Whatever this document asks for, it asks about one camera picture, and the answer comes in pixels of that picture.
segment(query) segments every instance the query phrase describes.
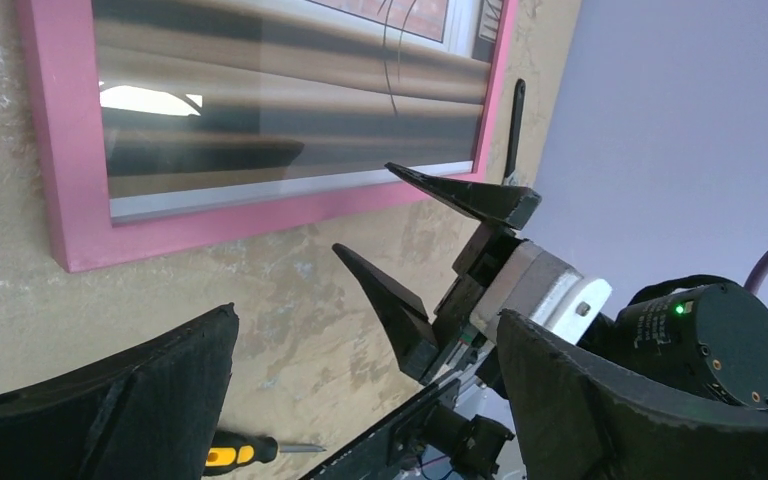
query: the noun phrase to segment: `screwdriver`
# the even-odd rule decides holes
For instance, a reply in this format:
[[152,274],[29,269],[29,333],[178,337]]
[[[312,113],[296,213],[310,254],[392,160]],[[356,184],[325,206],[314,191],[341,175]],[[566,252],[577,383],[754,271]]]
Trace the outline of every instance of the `screwdriver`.
[[254,462],[269,463],[281,453],[318,453],[325,449],[310,444],[278,444],[266,435],[244,435],[226,430],[213,434],[213,443],[207,454],[204,476],[223,475]]

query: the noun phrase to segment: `robotic arm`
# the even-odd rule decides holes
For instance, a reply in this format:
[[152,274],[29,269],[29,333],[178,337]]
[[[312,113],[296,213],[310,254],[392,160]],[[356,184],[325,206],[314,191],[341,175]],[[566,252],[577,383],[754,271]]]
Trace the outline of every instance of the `robotic arm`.
[[519,238],[534,191],[387,168],[481,223],[433,323],[415,294],[334,246],[400,369],[427,387],[305,478],[393,478],[428,445],[463,477],[491,478],[512,433],[459,418],[458,380],[440,376],[474,364],[510,400],[532,480],[768,478],[768,310],[755,295],[695,275],[641,290],[612,320],[605,280]]

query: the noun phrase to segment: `black wire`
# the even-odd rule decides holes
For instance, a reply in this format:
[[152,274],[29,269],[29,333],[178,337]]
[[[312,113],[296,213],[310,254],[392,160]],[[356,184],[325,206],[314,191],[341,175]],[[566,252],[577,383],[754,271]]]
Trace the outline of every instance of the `black wire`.
[[[422,456],[421,455],[417,455],[416,458],[417,458],[417,460],[419,460],[419,473],[422,475],[422,478],[424,478],[425,480],[434,480],[433,478],[431,478],[428,475],[426,475],[425,474],[425,470],[422,469],[422,467],[424,467],[426,465],[426,464],[422,463]],[[442,477],[440,477],[439,480],[447,480],[452,475],[452,473],[454,473],[454,472],[455,472],[454,468],[449,469],[449,473],[447,473],[447,474],[443,475]]]

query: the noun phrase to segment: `pink picture frame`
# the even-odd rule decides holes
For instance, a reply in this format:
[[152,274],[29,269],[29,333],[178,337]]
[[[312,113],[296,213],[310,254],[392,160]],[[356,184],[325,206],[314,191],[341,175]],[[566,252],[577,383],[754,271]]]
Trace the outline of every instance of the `pink picture frame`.
[[[504,83],[516,0],[505,1],[471,173],[481,181]],[[123,225],[111,220],[91,0],[17,0],[52,256],[81,272],[348,215],[425,194],[403,183],[223,207]]]

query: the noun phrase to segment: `yellow screwdriver handle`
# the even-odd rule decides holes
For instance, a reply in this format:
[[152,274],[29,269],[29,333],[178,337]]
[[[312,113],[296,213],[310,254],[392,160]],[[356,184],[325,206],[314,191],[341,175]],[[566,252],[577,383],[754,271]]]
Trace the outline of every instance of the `yellow screwdriver handle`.
[[277,456],[278,442],[272,437],[217,430],[207,454],[204,475],[223,475],[254,462],[269,463]]

